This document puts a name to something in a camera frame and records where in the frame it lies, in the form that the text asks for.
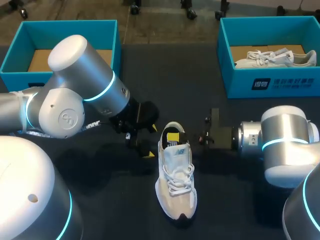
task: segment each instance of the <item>logo on box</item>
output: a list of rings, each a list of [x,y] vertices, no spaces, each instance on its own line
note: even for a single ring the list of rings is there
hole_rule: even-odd
[[[270,78],[256,78],[253,81],[251,90],[267,90],[270,80]]]

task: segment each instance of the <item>sneaker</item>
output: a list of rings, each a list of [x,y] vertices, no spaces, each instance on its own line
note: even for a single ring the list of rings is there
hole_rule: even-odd
[[[167,216],[173,220],[191,219],[197,208],[192,152],[183,127],[168,123],[158,142],[159,178],[155,193]]]
[[[307,54],[295,54],[286,48],[275,52],[249,51],[246,59],[236,61],[234,65],[236,69],[314,67],[317,65],[317,53],[311,50]]]

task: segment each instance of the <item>new balance logo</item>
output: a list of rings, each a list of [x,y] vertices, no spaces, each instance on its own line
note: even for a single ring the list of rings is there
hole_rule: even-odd
[[[181,155],[181,154],[184,154],[184,152],[185,152],[185,149],[179,149],[175,152],[174,155]]]

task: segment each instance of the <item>blue box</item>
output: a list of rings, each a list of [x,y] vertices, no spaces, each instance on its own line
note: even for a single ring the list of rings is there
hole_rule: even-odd
[[[270,45],[302,45],[306,53],[315,50],[317,66],[235,68],[230,46]],[[313,16],[222,18],[217,56],[228,98],[320,96],[320,25]],[[264,87],[254,87],[257,82]]]
[[[46,83],[52,71],[28,72],[35,50],[53,49],[71,35],[84,36],[97,50],[112,50],[110,67],[119,76],[121,43],[116,20],[24,21],[0,68],[8,91],[27,89],[29,83]]]

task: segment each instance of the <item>shoe tongue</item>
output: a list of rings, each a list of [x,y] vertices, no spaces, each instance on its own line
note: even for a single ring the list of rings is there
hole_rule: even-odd
[[[182,170],[187,171],[190,164],[190,145],[186,143],[166,147],[164,149],[164,164],[169,174],[176,170],[177,175],[174,177],[178,177]]]
[[[288,50],[286,52],[281,53],[281,50],[274,52],[275,63],[276,64],[293,64],[295,59],[294,53]]]

